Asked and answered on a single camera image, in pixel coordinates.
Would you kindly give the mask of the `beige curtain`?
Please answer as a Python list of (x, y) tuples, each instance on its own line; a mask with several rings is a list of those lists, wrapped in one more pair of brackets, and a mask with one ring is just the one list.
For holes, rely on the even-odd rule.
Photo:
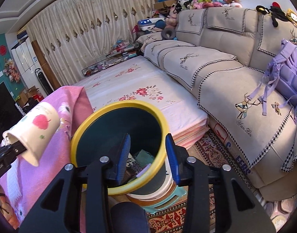
[(151, 15), (152, 0), (56, 0), (26, 25), (61, 85), (83, 79), (82, 69), (108, 54)]

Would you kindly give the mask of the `beige covered sofa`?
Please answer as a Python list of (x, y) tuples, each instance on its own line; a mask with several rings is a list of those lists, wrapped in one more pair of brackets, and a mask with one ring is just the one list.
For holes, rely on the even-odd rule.
[(297, 195), (297, 124), (290, 105), (274, 91), (267, 114), (257, 98), (246, 100), (261, 83), (281, 41), (297, 45), (297, 25), (252, 9), (216, 7), (181, 11), (176, 38), (160, 33), (140, 36), (144, 57), (178, 81), (210, 118), (210, 128), (230, 151), (263, 198), (278, 201)]

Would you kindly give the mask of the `artificial flower bouquet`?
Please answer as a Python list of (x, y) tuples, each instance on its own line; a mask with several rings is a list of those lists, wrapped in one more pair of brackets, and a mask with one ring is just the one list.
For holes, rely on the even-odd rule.
[(10, 59), (4, 59), (4, 69), (3, 73), (9, 78), (10, 82), (15, 81), (18, 83), (20, 81), (20, 74), (16, 69), (14, 61)]

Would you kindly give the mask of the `paper cup with red heart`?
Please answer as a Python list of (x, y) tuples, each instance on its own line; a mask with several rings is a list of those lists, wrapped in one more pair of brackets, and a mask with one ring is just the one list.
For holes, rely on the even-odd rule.
[(20, 142), (25, 148), (22, 157), (37, 167), (50, 140), (60, 126), (56, 109), (47, 102), (37, 104), (16, 125), (3, 133), (11, 144)]

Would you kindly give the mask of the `black tower fan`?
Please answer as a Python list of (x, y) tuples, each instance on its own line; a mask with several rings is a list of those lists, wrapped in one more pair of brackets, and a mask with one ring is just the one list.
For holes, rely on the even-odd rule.
[(36, 70), (34, 72), (35, 72), (35, 75), (36, 75), (38, 81), (40, 82), (42, 88), (45, 90), (46, 94), (50, 95), (51, 93), (53, 93), (53, 89), (52, 89), (51, 85), (49, 84), (49, 82), (47, 81), (42, 69), (36, 68)]

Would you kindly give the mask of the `yellow rimmed dark trash bin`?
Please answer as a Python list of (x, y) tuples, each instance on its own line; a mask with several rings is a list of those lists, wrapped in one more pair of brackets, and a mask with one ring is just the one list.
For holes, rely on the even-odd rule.
[[(71, 140), (71, 163), (87, 166), (107, 156), (113, 165), (110, 196), (130, 194), (149, 183), (163, 168), (168, 123), (162, 112), (140, 100), (107, 105), (82, 122)], [(149, 169), (130, 183), (122, 184), (129, 154), (144, 150), (153, 155)]]

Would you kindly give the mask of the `patterned red rug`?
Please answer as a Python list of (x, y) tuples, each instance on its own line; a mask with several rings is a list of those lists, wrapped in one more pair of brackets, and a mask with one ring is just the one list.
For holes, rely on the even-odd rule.
[(254, 203), (252, 185), (241, 168), (212, 130), (187, 150), (188, 197), (176, 208), (162, 210), (162, 218), (150, 216), (152, 232), (211, 232), (215, 223), (220, 232), (229, 232), (239, 224), (248, 206), (240, 207), (240, 194)]

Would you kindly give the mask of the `black mouse plush toy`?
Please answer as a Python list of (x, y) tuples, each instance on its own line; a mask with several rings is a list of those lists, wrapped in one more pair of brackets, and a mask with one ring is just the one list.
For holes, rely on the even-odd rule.
[(269, 14), (272, 18), (272, 25), (275, 28), (277, 28), (279, 25), (277, 19), (279, 19), (283, 22), (293, 23), (291, 16), (287, 15), (287, 11), (283, 11), (277, 2), (274, 2), (273, 5), (269, 9), (262, 5), (257, 5), (256, 11), (263, 15)]

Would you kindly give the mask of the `low shelf of books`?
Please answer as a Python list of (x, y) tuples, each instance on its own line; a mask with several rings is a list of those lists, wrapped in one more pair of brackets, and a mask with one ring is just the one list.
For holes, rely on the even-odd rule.
[(82, 74), (84, 77), (89, 77), (128, 59), (137, 57), (138, 52), (139, 44), (129, 44), (120, 50), (113, 50), (113, 52), (100, 57), (94, 64), (82, 69)]

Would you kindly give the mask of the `grey neck pillow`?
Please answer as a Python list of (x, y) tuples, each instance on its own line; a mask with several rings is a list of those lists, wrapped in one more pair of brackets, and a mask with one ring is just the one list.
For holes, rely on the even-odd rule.
[(176, 38), (176, 30), (172, 28), (164, 28), (161, 32), (163, 40), (173, 40)]

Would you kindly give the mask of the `teal plastic stool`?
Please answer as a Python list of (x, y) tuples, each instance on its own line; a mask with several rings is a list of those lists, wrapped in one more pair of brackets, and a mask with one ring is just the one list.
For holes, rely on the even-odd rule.
[(162, 210), (168, 209), (176, 202), (179, 201), (180, 198), (184, 197), (188, 192), (184, 187), (176, 186), (173, 191), (170, 191), (169, 195), (165, 195), (165, 197), (161, 198), (161, 201), (154, 201), (153, 205), (142, 206), (142, 208), (148, 212), (149, 214), (156, 214), (157, 212), (161, 212)]

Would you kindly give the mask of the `pink floral table cloth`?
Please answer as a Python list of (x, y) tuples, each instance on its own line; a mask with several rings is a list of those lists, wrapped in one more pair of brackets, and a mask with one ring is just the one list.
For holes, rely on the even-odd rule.
[(63, 86), (41, 102), (56, 109), (60, 126), (37, 167), (19, 155), (0, 178), (0, 212), (13, 229), (20, 226), (49, 183), (70, 163), (71, 137), (93, 113), (86, 91), (80, 86)]

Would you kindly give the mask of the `purple backpack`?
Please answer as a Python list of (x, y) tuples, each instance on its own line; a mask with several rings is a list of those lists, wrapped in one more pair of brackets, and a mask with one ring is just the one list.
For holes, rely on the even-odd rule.
[(297, 124), (297, 45), (291, 41), (283, 39), (279, 53), (267, 64), (261, 83), (257, 88), (245, 97), (246, 100), (252, 100), (264, 85), (264, 93), (257, 98), (259, 104), (262, 104), (262, 115), (267, 114), (267, 99), (277, 91), (284, 97), (283, 103), (274, 102), (271, 104), (277, 114), (281, 109), (290, 105), (294, 112), (293, 120)]

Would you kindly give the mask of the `plush toy pile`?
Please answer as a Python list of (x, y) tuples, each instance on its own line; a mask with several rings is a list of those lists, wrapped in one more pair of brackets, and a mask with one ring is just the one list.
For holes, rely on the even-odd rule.
[(178, 0), (176, 7), (181, 10), (198, 10), (209, 7), (238, 7), (242, 8), (240, 0)]

